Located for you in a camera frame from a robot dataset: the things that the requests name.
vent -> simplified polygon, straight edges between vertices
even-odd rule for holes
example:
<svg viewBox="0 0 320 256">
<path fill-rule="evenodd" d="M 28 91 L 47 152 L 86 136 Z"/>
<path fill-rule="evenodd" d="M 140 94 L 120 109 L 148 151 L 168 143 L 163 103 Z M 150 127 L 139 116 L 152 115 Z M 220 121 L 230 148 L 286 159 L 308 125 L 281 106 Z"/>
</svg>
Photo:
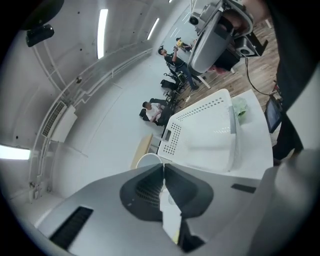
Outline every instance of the vent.
<svg viewBox="0 0 320 256">
<path fill-rule="evenodd" d="M 189 112 L 186 112 L 182 115 L 179 115 L 176 119 L 180 122 L 184 121 L 185 119 L 188 119 L 189 117 L 193 116 L 193 115 L 197 115 L 197 113 L 200 113 L 206 109 L 209 109 L 209 108 L 214 108 L 215 106 L 219 106 L 220 103 L 223 103 L 224 100 L 219 97 L 219 98 L 216 98 L 216 99 L 213 99 L 212 101 L 208 101 L 206 103 L 204 103 L 202 106 L 199 106 L 197 108 L 190 108 L 190 111 Z"/>
<path fill-rule="evenodd" d="M 59 119 L 61 118 L 62 114 L 65 112 L 66 109 L 67 106 L 62 101 L 55 105 L 54 110 L 51 113 L 42 131 L 43 136 L 47 138 L 51 137 L 51 134 L 53 133 Z"/>
<path fill-rule="evenodd" d="M 69 218 L 50 237 L 50 240 L 62 249 L 67 250 L 75 240 L 94 210 L 78 207 Z"/>
<path fill-rule="evenodd" d="M 251 193 L 251 194 L 253 194 L 257 189 L 254 186 L 246 186 L 246 185 L 241 185 L 241 184 L 233 184 L 231 186 L 231 188 L 235 189 L 235 190 L 240 190 L 240 191 L 243 191 L 243 192 Z"/>
<path fill-rule="evenodd" d="M 174 122 L 171 124 L 171 130 L 172 132 L 170 133 L 170 144 L 166 144 L 163 148 L 164 153 L 168 153 L 170 155 L 174 155 L 176 152 L 177 144 L 179 142 L 179 136 L 181 132 L 181 126 L 175 124 Z"/>
</svg>

black slot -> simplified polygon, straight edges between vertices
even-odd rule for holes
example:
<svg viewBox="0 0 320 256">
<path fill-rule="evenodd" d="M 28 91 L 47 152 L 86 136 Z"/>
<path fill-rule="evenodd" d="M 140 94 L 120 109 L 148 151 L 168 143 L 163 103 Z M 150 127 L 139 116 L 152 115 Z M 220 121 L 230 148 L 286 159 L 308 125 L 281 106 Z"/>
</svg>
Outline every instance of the black slot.
<svg viewBox="0 0 320 256">
<path fill-rule="evenodd" d="M 50 240 L 62 249 L 67 250 L 75 240 L 94 210 L 78 207 L 50 237 Z"/>
<path fill-rule="evenodd" d="M 246 186 L 246 185 L 241 185 L 241 184 L 233 184 L 231 186 L 231 188 L 235 189 L 235 190 L 240 190 L 240 191 L 243 191 L 243 192 L 251 193 L 251 194 L 253 194 L 257 189 L 254 186 Z"/>
<path fill-rule="evenodd" d="M 191 235 L 187 222 L 183 219 L 180 225 L 178 246 L 185 252 L 190 253 L 193 250 L 204 245 L 205 242 L 196 235 Z"/>
</svg>

black strip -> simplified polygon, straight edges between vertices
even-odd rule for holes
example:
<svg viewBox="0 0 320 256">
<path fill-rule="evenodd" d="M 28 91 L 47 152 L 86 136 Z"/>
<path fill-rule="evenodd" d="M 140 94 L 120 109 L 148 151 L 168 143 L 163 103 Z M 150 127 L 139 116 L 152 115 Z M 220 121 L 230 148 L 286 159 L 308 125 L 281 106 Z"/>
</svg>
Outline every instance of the black strip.
<svg viewBox="0 0 320 256">
<path fill-rule="evenodd" d="M 205 242 L 196 235 L 191 235 L 187 222 L 183 219 L 180 225 L 178 246 L 185 252 L 190 253 L 193 250 L 204 245 Z"/>
<path fill-rule="evenodd" d="M 50 240 L 62 249 L 67 250 L 79 234 L 94 210 L 78 207 L 50 237 Z"/>
<path fill-rule="evenodd" d="M 214 190 L 208 183 L 171 164 L 164 166 L 164 178 L 182 218 L 201 216 L 214 199 Z"/>
<path fill-rule="evenodd" d="M 241 185 L 241 184 L 233 184 L 231 186 L 231 188 L 235 189 L 235 190 L 240 190 L 240 191 L 243 191 L 243 192 L 248 192 L 248 193 L 251 193 L 251 194 L 253 194 L 257 189 L 254 186 L 246 186 L 246 185 Z"/>
<path fill-rule="evenodd" d="M 142 221 L 162 222 L 160 193 L 163 185 L 164 167 L 159 163 L 122 185 L 121 203 Z"/>
</svg>

fluorescent light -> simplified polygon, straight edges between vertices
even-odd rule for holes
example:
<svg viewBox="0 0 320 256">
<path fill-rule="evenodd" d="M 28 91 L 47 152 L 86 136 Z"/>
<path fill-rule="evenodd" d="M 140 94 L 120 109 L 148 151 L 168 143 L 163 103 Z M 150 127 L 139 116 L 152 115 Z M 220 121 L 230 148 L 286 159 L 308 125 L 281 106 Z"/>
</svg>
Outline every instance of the fluorescent light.
<svg viewBox="0 0 320 256">
<path fill-rule="evenodd" d="M 174 35 L 174 33 L 176 32 L 178 28 L 176 27 L 175 30 L 172 32 L 172 35 L 170 36 L 170 38 L 172 38 L 172 36 Z"/>
<path fill-rule="evenodd" d="M 28 160 L 29 157 L 29 149 L 0 145 L 0 159 Z"/>
<path fill-rule="evenodd" d="M 190 11 L 186 14 L 186 16 L 184 16 L 184 18 L 183 18 L 183 20 L 182 20 L 182 21 L 184 21 L 184 20 L 185 20 L 185 18 L 189 15 L 189 13 L 190 13 Z"/>
<path fill-rule="evenodd" d="M 105 29 L 108 9 L 101 9 L 98 23 L 97 56 L 101 59 L 105 54 Z"/>
<path fill-rule="evenodd" d="M 152 34 L 152 32 L 154 31 L 154 29 L 155 29 L 155 27 L 156 27 L 156 25 L 157 25 L 158 21 L 159 21 L 159 18 L 157 18 L 157 19 L 156 19 L 156 21 L 155 21 L 155 23 L 153 24 L 153 27 L 151 28 L 151 31 L 150 31 L 150 33 L 149 33 L 149 35 L 148 35 L 147 40 L 149 40 L 149 39 L 150 39 L 151 34 Z"/>
<path fill-rule="evenodd" d="M 178 33 L 180 32 L 180 29 L 178 30 L 178 32 L 175 34 L 175 36 L 174 37 L 176 37 L 177 35 L 178 35 Z"/>
</svg>

white desk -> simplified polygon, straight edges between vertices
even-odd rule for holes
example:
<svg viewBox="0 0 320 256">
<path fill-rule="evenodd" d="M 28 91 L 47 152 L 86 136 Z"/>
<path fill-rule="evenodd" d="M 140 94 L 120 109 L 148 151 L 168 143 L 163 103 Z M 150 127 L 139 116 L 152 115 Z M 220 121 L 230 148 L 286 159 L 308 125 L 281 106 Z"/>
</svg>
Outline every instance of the white desk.
<svg viewBox="0 0 320 256">
<path fill-rule="evenodd" d="M 248 105 L 248 111 L 240 122 L 241 163 L 238 168 L 221 174 L 260 180 L 265 170 L 273 166 L 272 143 L 267 121 L 251 89 L 234 98 L 238 97 L 245 99 Z"/>
</svg>

